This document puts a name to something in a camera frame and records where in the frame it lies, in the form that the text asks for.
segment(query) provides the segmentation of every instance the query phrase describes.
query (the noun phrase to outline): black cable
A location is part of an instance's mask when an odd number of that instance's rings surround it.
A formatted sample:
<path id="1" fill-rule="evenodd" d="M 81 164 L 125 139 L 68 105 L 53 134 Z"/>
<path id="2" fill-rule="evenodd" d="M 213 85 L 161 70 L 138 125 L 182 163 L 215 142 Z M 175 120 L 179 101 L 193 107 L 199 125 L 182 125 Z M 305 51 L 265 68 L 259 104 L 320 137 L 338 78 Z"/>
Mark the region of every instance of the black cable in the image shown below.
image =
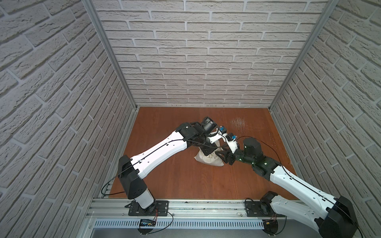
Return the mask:
<path id="1" fill-rule="evenodd" d="M 160 231 L 162 231 L 162 230 L 164 230 L 164 229 L 166 229 L 167 227 L 169 227 L 170 225 L 172 225 L 172 222 L 173 222 L 173 215 L 170 213 L 170 212 L 167 212 L 169 215 L 171 215 L 172 216 L 172 221 L 171 221 L 171 223 L 169 223 L 169 225 L 168 226 L 166 226 L 166 227 L 164 227 L 163 229 L 161 229 L 161 230 L 157 230 L 157 231 L 155 231 L 155 232 L 149 232 L 149 233 L 147 233 L 146 235 L 149 235 L 149 234 L 153 234 L 153 233 L 156 233 L 156 232 L 160 232 Z"/>
<path id="2" fill-rule="evenodd" d="M 254 138 L 254 139 L 256 139 L 256 140 L 262 142 L 263 144 L 267 145 L 268 147 L 270 147 L 270 149 L 272 149 L 272 150 L 275 152 L 275 154 L 277 155 L 281 167 L 283 168 L 283 170 L 285 171 L 285 173 L 286 173 L 291 179 L 297 181 L 298 183 L 300 183 L 300 184 L 303 185 L 304 187 L 306 187 L 306 188 L 308 188 L 309 190 L 313 191 L 313 192 L 316 193 L 318 196 L 322 197 L 323 199 L 327 200 L 328 202 L 330 202 L 330 203 L 332 203 L 334 206 L 336 206 L 338 209 L 340 209 L 340 210 L 341 210 L 341 211 L 342 211 L 342 212 L 343 212 L 343 213 L 344 213 L 344 214 L 351 220 L 351 222 L 356 226 L 356 228 L 357 228 L 357 229 L 359 230 L 359 232 L 360 232 L 361 238 L 363 238 L 363 235 L 362 235 L 362 232 L 361 232 L 359 226 L 356 224 L 356 222 L 354 222 L 354 221 L 352 220 L 352 218 L 351 218 L 351 217 L 350 217 L 350 216 L 349 216 L 343 209 L 341 209 L 339 206 L 337 206 L 335 203 L 333 203 L 332 201 L 330 201 L 329 199 L 327 199 L 326 197 L 324 197 L 323 195 L 321 195 L 321 194 L 318 193 L 317 191 L 311 189 L 310 187 L 306 186 L 304 183 L 302 183 L 302 182 L 298 181 L 297 179 L 295 179 L 294 177 L 292 177 L 292 176 L 286 171 L 285 167 L 283 166 L 282 161 L 280 160 L 280 157 L 279 157 L 278 153 L 277 153 L 271 146 L 269 146 L 269 145 L 266 144 L 265 142 L 263 142 L 263 141 L 261 141 L 261 140 L 255 138 L 255 137 L 252 137 L 252 136 L 240 136 L 239 138 L 242 138 L 242 137 L 251 137 L 251 138 Z"/>
<path id="3" fill-rule="evenodd" d="M 194 142 L 194 143 L 198 143 L 200 145 L 203 145 L 201 144 L 200 142 L 197 142 L 197 141 L 192 141 L 192 140 L 184 140 L 184 139 L 176 139 L 176 140 L 171 140 L 171 141 L 168 141 L 166 142 L 165 144 L 163 144 L 162 146 L 160 146 L 159 148 L 155 149 L 154 151 L 152 151 L 151 153 L 149 153 L 148 155 L 146 155 L 145 157 L 143 157 L 142 159 L 138 160 L 135 164 L 129 166 L 128 168 L 124 169 L 122 172 L 118 173 L 117 175 L 115 175 L 112 179 L 110 179 L 107 183 L 105 183 L 101 189 L 101 194 L 104 195 L 104 196 L 109 196 L 109 195 L 114 195 L 114 194 L 119 194 L 119 193 L 124 193 L 124 192 L 118 192 L 118 193 L 111 193 L 111 194 L 106 194 L 106 193 L 103 193 L 103 189 L 116 177 L 118 177 L 120 174 L 122 174 L 123 172 L 125 172 L 126 170 L 128 170 L 129 168 L 133 167 L 134 165 L 136 165 L 137 163 L 140 163 L 142 160 L 144 160 L 145 158 L 147 158 L 148 156 L 150 156 L 152 153 L 154 153 L 155 151 L 157 151 L 158 149 L 162 148 L 163 146 L 165 145 L 168 145 L 168 143 L 171 143 L 173 141 L 189 141 L 189 142 Z"/>
<path id="4" fill-rule="evenodd" d="M 278 233 L 276 233 L 276 234 L 274 234 L 274 235 L 279 235 L 284 229 L 285 229 L 285 227 L 286 227 L 286 222 L 287 222 L 287 216 L 286 216 L 286 219 L 285 219 L 285 224 L 283 225 L 283 228 L 282 228 L 282 230 L 280 231 L 280 232 L 278 232 Z"/>

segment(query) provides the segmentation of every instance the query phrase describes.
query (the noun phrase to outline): brick wall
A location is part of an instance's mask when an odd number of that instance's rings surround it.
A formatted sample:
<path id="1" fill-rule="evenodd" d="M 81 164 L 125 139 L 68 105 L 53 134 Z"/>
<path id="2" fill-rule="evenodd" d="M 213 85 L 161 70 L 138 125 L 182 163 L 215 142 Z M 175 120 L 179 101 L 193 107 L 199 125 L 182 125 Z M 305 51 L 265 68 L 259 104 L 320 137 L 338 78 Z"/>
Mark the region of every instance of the brick wall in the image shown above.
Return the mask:
<path id="1" fill-rule="evenodd" d="M 78 0 L 0 1 L 0 237 L 75 236 L 132 108 Z"/>
<path id="2" fill-rule="evenodd" d="M 381 235 L 381 8 L 341 0 L 273 110 L 304 179 Z"/>
<path id="3" fill-rule="evenodd" d="M 326 1 L 93 0 L 138 105 L 267 107 Z"/>

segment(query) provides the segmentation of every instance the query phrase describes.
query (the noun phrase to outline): beige sack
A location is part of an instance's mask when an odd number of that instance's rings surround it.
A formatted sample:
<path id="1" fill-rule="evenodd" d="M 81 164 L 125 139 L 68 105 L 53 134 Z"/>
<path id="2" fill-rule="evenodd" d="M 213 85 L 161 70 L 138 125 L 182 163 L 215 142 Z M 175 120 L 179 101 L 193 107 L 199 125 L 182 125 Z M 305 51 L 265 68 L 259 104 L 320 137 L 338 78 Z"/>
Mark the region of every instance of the beige sack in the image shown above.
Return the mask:
<path id="1" fill-rule="evenodd" d="M 220 157 L 216 155 L 216 153 L 213 151 L 208 156 L 205 156 L 204 153 L 200 151 L 197 153 L 197 155 L 194 157 L 198 162 L 207 164 L 207 165 L 213 165 L 213 166 L 224 166 L 224 162 Z"/>

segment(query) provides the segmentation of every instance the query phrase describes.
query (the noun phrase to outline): robotic arm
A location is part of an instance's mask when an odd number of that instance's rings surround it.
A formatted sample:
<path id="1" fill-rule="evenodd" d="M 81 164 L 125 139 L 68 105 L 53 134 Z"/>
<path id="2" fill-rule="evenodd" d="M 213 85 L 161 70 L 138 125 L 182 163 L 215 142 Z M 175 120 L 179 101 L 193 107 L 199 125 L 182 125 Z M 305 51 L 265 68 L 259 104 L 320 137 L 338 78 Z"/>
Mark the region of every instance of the robotic arm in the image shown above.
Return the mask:
<path id="1" fill-rule="evenodd" d="M 217 124 L 209 117 L 205 117 L 201 123 L 183 123 L 147 151 L 131 158 L 121 157 L 119 180 L 128 198 L 136 200 L 143 209 L 153 209 L 155 199 L 143 178 L 160 163 L 192 145 L 200 147 L 204 155 L 209 155 L 218 148 L 215 142 L 222 139 L 227 146 L 222 146 L 223 150 L 215 153 L 225 163 L 232 165 L 239 161 L 250 164 L 256 174 L 288 190 L 307 205 L 268 192 L 261 199 L 261 211 L 265 215 L 272 209 L 275 213 L 312 227 L 323 238 L 353 237 L 358 225 L 352 203 L 348 199 L 343 196 L 335 198 L 298 178 L 280 162 L 265 156 L 256 139 L 244 139 L 244 149 L 241 150 L 235 135 L 227 133 L 223 126 L 213 131 L 216 127 Z"/>

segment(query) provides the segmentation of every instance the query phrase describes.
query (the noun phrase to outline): wooden floor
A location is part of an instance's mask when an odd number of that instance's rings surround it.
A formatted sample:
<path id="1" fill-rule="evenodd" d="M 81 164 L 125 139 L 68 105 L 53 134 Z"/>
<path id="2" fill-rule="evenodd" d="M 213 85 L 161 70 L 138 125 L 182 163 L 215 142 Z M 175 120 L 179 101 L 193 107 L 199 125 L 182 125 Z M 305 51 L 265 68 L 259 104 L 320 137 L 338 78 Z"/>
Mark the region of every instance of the wooden floor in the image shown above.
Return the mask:
<path id="1" fill-rule="evenodd" d="M 125 155 L 132 157 L 162 141 L 183 122 L 201 122 L 209 116 L 218 125 L 239 136 L 253 136 L 273 147 L 282 164 L 295 172 L 267 109 L 253 108 L 179 108 L 141 107 L 136 118 Z M 265 155 L 278 160 L 274 151 L 262 145 Z M 287 199 L 292 194 L 255 174 L 248 164 L 235 162 L 222 167 L 205 165 L 193 157 L 198 147 L 190 147 L 157 166 L 145 179 L 155 198 L 207 198 L 207 199 L 260 199 L 266 192 L 274 191 Z M 123 191 L 115 180 L 111 193 Z M 111 195 L 126 198 L 125 193 Z"/>

